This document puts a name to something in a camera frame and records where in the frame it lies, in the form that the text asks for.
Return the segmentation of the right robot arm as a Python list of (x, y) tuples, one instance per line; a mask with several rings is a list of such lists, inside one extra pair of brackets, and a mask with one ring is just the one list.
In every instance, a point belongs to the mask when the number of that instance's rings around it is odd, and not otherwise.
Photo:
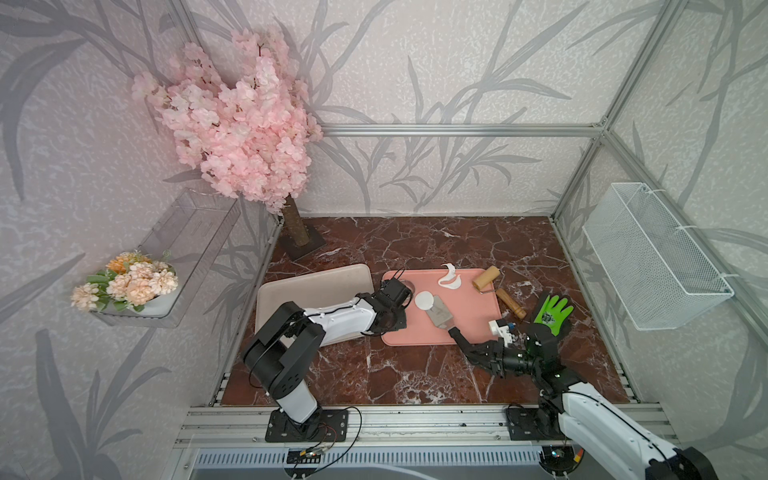
[(527, 375), (539, 390), (535, 408), (505, 410), (512, 440), (547, 444), (539, 465), (553, 478), (565, 478), (591, 455), (615, 479), (716, 479), (713, 465), (699, 450), (679, 448), (662, 439), (606, 400), (560, 360), (560, 338), (548, 326), (533, 324), (525, 347), (499, 338), (470, 343), (456, 327), (448, 330), (471, 364), (488, 373)]

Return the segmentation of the wooden dough roller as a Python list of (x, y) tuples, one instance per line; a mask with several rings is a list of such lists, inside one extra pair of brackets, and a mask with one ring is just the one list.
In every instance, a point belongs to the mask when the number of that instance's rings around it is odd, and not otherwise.
[(503, 279), (502, 272), (496, 266), (491, 266), (475, 277), (471, 281), (471, 285), (474, 290), (481, 295), (494, 295), (498, 300), (504, 303), (518, 319), (524, 320), (527, 316), (526, 311), (506, 290), (501, 286), (495, 286), (495, 281), (497, 279)]

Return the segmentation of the white dough piece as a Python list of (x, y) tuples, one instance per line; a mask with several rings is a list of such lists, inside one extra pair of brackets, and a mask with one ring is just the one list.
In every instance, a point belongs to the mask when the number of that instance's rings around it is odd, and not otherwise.
[(428, 311), (435, 304), (435, 297), (429, 291), (421, 291), (414, 297), (415, 305), (423, 311)]

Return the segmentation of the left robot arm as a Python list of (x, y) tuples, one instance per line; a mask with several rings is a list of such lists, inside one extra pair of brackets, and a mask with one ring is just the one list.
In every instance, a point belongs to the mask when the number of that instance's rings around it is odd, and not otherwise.
[(268, 443), (345, 441), (347, 408), (325, 409), (305, 381), (321, 347), (350, 335), (382, 336), (406, 327), (413, 291), (397, 278), (373, 293), (323, 308), (280, 305), (242, 354), (249, 379), (274, 400), (266, 428)]

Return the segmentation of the white dough scrap strip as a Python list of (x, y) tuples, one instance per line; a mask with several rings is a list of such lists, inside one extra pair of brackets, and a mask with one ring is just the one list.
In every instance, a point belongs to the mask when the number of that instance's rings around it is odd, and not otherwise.
[(437, 284), (445, 289), (459, 289), (462, 286), (462, 279), (456, 267), (452, 263), (444, 263), (443, 266), (447, 269), (447, 273), (437, 281)]

